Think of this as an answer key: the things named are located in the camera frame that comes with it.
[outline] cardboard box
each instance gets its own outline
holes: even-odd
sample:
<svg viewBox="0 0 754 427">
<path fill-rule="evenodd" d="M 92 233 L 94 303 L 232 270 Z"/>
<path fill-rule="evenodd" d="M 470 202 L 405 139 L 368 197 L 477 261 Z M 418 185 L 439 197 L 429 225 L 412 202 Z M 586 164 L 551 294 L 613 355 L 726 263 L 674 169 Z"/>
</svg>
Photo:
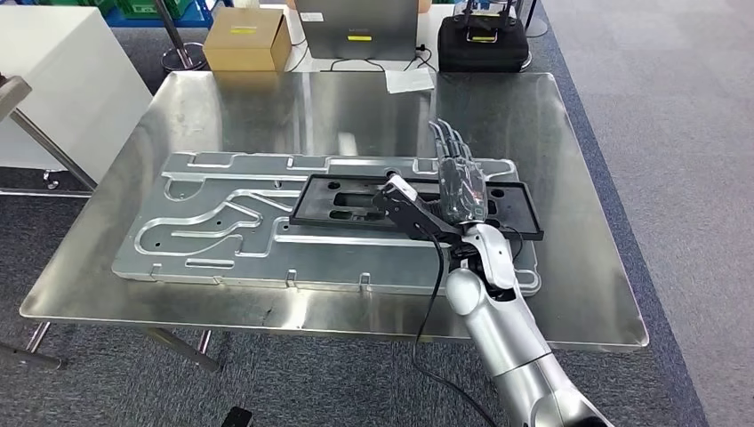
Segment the cardboard box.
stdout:
<svg viewBox="0 0 754 427">
<path fill-rule="evenodd" d="M 291 53 L 280 9 L 222 7 L 205 41 L 213 71 L 283 71 Z"/>
</svg>

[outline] stainless steel table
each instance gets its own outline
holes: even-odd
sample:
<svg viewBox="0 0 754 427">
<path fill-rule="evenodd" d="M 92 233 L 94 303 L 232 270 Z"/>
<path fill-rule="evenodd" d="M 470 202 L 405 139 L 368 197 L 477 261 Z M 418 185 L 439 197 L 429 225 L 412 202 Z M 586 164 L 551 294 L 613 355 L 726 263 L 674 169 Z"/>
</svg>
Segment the stainless steel table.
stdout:
<svg viewBox="0 0 754 427">
<path fill-rule="evenodd" d="M 426 297 L 137 282 L 117 277 L 111 264 L 173 151 L 432 157 L 426 124 L 435 116 L 457 127 L 475 156 L 514 160 L 528 182 L 545 229 L 536 246 L 542 288 L 529 304 L 547 340 L 558 348 L 646 346 L 644 322 L 549 74 L 440 75 L 434 92 L 390 95 L 382 73 L 172 73 L 20 313 L 150 328 L 189 357 L 196 356 L 192 347 L 158 328 L 413 335 Z M 353 134 L 356 144 L 341 146 L 338 133 Z M 444 299 L 426 334 L 468 337 Z"/>
</svg>

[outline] robot forearm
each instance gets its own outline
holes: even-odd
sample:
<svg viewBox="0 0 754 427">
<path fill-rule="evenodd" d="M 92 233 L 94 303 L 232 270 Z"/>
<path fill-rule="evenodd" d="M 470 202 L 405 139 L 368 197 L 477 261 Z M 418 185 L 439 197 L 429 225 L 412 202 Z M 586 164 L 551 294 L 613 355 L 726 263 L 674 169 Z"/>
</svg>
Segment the robot forearm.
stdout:
<svg viewBox="0 0 754 427">
<path fill-rule="evenodd" d="M 498 272 L 496 285 L 509 292 L 493 299 L 477 273 L 460 268 L 448 275 L 445 293 L 494 380 L 511 427 L 612 426 L 576 389 L 552 355 L 518 291 L 515 274 L 505 274 L 514 273 L 509 245 L 494 232 L 500 237 L 490 231 L 492 242 L 476 236 L 473 240 L 482 248 L 480 252 L 493 257 L 489 262 Z M 512 278 L 509 286 L 505 278 Z"/>
</svg>

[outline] green crate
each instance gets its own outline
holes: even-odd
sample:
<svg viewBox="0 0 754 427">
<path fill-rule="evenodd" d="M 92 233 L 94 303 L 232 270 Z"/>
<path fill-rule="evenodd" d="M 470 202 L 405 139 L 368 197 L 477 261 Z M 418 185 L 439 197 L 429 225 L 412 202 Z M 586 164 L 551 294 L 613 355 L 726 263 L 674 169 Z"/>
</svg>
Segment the green crate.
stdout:
<svg viewBox="0 0 754 427">
<path fill-rule="evenodd" d="M 45 6 L 87 6 L 83 0 L 39 0 Z"/>
<path fill-rule="evenodd" d="M 152 0 L 115 0 L 117 6 L 128 20 L 159 19 L 155 2 Z M 164 0 L 167 10 L 173 19 L 177 20 L 194 0 Z"/>
<path fill-rule="evenodd" d="M 38 0 L 37 2 L 45 6 L 94 6 L 100 9 L 102 16 L 107 16 L 116 5 L 115 0 Z"/>
<path fill-rule="evenodd" d="M 87 6 L 94 6 L 97 9 L 100 9 L 100 13 L 102 13 L 102 16 L 108 16 L 108 13 L 110 13 L 110 11 L 112 11 L 113 8 L 116 7 L 116 0 L 81 0 L 81 1 L 86 2 Z"/>
</svg>

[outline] silver robotic arm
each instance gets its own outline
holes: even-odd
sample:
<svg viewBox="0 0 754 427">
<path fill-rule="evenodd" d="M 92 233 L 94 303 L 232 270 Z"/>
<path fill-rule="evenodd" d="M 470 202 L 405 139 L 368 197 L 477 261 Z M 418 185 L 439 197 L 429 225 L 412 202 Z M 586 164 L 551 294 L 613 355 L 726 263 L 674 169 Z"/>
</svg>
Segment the silver robotic arm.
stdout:
<svg viewBox="0 0 754 427">
<path fill-rule="evenodd" d="M 462 239 L 479 251 L 485 277 L 453 270 L 445 294 L 493 378 L 511 427 L 612 426 L 571 383 L 542 337 L 518 288 L 509 241 L 483 223 Z M 492 298 L 485 280 L 503 294 Z"/>
<path fill-rule="evenodd" d="M 445 294 L 494 380 L 511 427 L 612 426 L 571 383 L 537 327 L 518 287 L 509 241 L 485 224 L 485 179 L 469 147 L 448 123 L 429 126 L 440 205 L 423 202 L 397 175 L 374 203 L 412 238 L 474 247 L 448 274 Z"/>
</svg>

